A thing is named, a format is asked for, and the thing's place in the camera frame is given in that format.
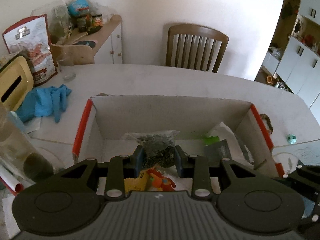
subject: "green object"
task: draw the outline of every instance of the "green object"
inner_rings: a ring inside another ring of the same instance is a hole
[[[220,141],[220,139],[218,136],[211,136],[209,138],[204,138],[205,145],[212,145],[212,144],[219,142],[219,141]]]
[[[294,144],[297,142],[297,137],[294,134],[289,134],[287,136],[288,143]]]

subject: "plastic container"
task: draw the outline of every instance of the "plastic container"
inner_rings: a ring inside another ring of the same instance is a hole
[[[85,16],[79,16],[77,18],[77,25],[80,33],[83,33],[87,30],[86,21],[87,19]]]
[[[63,168],[56,159],[50,153],[40,154],[28,136],[10,121],[6,109],[0,104],[0,163],[3,166],[18,177],[39,182]]]

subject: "cabinet door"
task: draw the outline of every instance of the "cabinet door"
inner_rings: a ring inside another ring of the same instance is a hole
[[[118,50],[118,48],[121,48],[122,42],[121,42],[121,24],[118,25],[117,28],[112,32],[112,49],[114,51]]]
[[[310,107],[316,100],[318,94],[320,93],[320,58],[317,57],[315,60],[315,68],[310,72],[308,78],[304,82],[298,96]]]
[[[114,51],[113,54],[113,62],[114,64],[122,64],[122,50],[121,46],[118,46],[118,48]]]
[[[267,52],[262,65],[271,73],[272,76],[276,72],[278,64],[279,60],[272,56],[270,52]]]
[[[121,24],[112,32],[112,49],[113,54],[113,63],[122,64],[122,40],[121,40]]]
[[[111,36],[103,43],[97,54],[94,56],[95,64],[113,64]]]
[[[316,60],[314,52],[305,45],[301,45],[300,60],[292,70],[286,85],[294,94],[298,94],[301,87],[311,74]]]
[[[320,20],[320,0],[301,0],[299,14],[319,23]]]
[[[320,95],[316,98],[313,102],[312,106],[310,107],[311,112],[313,113],[314,117],[320,124]]]
[[[287,82],[291,71],[300,60],[300,55],[298,54],[298,52],[300,52],[302,45],[303,44],[294,37],[290,38],[287,48],[285,49],[282,59],[276,70],[276,73],[282,78],[284,82]]]

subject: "kitchen counter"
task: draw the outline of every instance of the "kitchen counter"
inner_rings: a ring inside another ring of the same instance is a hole
[[[68,108],[58,124],[43,117],[32,138],[72,145],[87,100],[100,93],[114,95],[165,95],[239,99],[254,103],[267,114],[274,128],[275,146],[287,145],[286,136],[297,142],[320,138],[320,126],[303,100],[292,93],[258,82],[198,70],[150,65],[78,65],[76,78],[64,82],[54,76],[43,87],[67,85],[72,89]]]
[[[78,41],[97,41],[96,46],[92,49],[93,55],[96,55],[103,43],[107,38],[109,38],[121,21],[122,18],[120,15],[113,15],[110,22],[104,24],[99,31],[90,35],[84,35],[84,33],[79,33],[78,29],[75,29],[73,30],[72,36],[66,41],[65,45],[72,45]]]

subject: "glass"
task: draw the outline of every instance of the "glass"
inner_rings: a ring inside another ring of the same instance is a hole
[[[59,71],[63,75],[64,81],[71,81],[76,77],[76,73],[73,71],[73,57],[70,54],[61,54],[57,57],[57,64]]]

